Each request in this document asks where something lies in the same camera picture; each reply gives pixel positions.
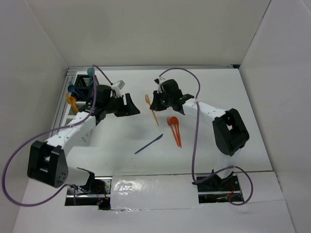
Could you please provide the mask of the yellow fork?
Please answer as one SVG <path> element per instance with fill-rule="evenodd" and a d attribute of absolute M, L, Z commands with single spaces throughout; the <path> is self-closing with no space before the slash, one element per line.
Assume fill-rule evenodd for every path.
<path fill-rule="evenodd" d="M 149 99 L 149 95 L 148 94 L 145 95 L 145 102 L 149 105 L 149 107 L 151 107 L 151 101 Z M 159 122 L 157 120 L 157 117 L 156 117 L 156 114 L 155 114 L 154 110 L 151 109 L 151 112 L 153 114 L 153 117 L 155 119 L 155 122 L 156 122 L 157 126 L 159 126 Z"/>

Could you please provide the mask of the teal spoon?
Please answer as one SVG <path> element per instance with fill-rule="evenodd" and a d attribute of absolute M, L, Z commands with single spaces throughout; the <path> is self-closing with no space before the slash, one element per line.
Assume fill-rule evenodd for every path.
<path fill-rule="evenodd" d="M 88 86 L 92 86 L 92 84 L 93 84 L 93 70 L 91 67 L 87 69 L 87 74 L 88 74 Z"/>

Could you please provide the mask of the blue fork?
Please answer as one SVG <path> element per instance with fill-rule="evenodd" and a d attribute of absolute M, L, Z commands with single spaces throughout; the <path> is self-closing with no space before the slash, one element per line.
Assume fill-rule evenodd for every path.
<path fill-rule="evenodd" d="M 85 99 L 86 98 L 86 96 L 82 93 L 82 92 L 80 92 L 79 90 L 76 90 L 76 89 L 74 89 L 73 91 L 72 91 L 72 93 L 75 93 L 77 96 L 79 96 L 79 98 L 81 98 L 81 99 Z"/>

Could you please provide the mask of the yellow spoon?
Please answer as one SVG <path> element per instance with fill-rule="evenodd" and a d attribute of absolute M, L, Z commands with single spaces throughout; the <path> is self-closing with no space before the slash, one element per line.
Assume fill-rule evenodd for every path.
<path fill-rule="evenodd" d="M 72 108 L 74 109 L 74 111 L 77 113 L 79 110 L 76 106 L 76 99 L 75 97 L 71 97 L 72 103 L 70 104 L 72 106 Z"/>

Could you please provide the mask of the blue spoon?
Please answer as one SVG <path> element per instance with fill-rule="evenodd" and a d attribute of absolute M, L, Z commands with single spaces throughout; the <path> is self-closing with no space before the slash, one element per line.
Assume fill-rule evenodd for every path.
<path fill-rule="evenodd" d="M 68 91 L 69 91 L 70 93 L 72 93 L 72 91 L 73 91 L 74 89 L 77 90 L 77 88 L 76 88 L 74 85 L 70 84 L 70 85 L 68 86 Z"/>

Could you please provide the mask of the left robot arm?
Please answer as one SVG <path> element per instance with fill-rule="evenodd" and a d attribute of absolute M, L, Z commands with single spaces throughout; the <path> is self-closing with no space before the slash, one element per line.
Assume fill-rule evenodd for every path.
<path fill-rule="evenodd" d="M 55 188 L 68 183 L 78 185 L 86 194 L 92 193 L 96 188 L 94 173 L 81 167 L 68 167 L 66 157 L 107 114 L 126 117 L 140 114 L 140 110 L 129 93 L 118 96 L 116 90 L 108 85 L 91 88 L 90 98 L 64 129 L 44 142 L 37 140 L 32 143 L 27 176 Z"/>

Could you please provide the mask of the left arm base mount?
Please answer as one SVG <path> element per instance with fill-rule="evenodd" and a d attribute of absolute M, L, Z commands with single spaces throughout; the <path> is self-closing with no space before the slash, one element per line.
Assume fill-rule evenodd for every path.
<path fill-rule="evenodd" d="M 99 210 L 110 210 L 111 177 L 95 177 L 89 188 L 69 186 L 65 206 L 95 206 Z"/>

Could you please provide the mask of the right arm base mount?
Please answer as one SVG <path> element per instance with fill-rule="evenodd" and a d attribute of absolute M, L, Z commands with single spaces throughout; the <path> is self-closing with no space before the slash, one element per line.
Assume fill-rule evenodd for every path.
<path fill-rule="evenodd" d="M 229 198 L 232 202 L 244 201 L 239 179 L 233 173 L 225 179 L 215 175 L 196 186 L 200 204 L 228 202 Z"/>

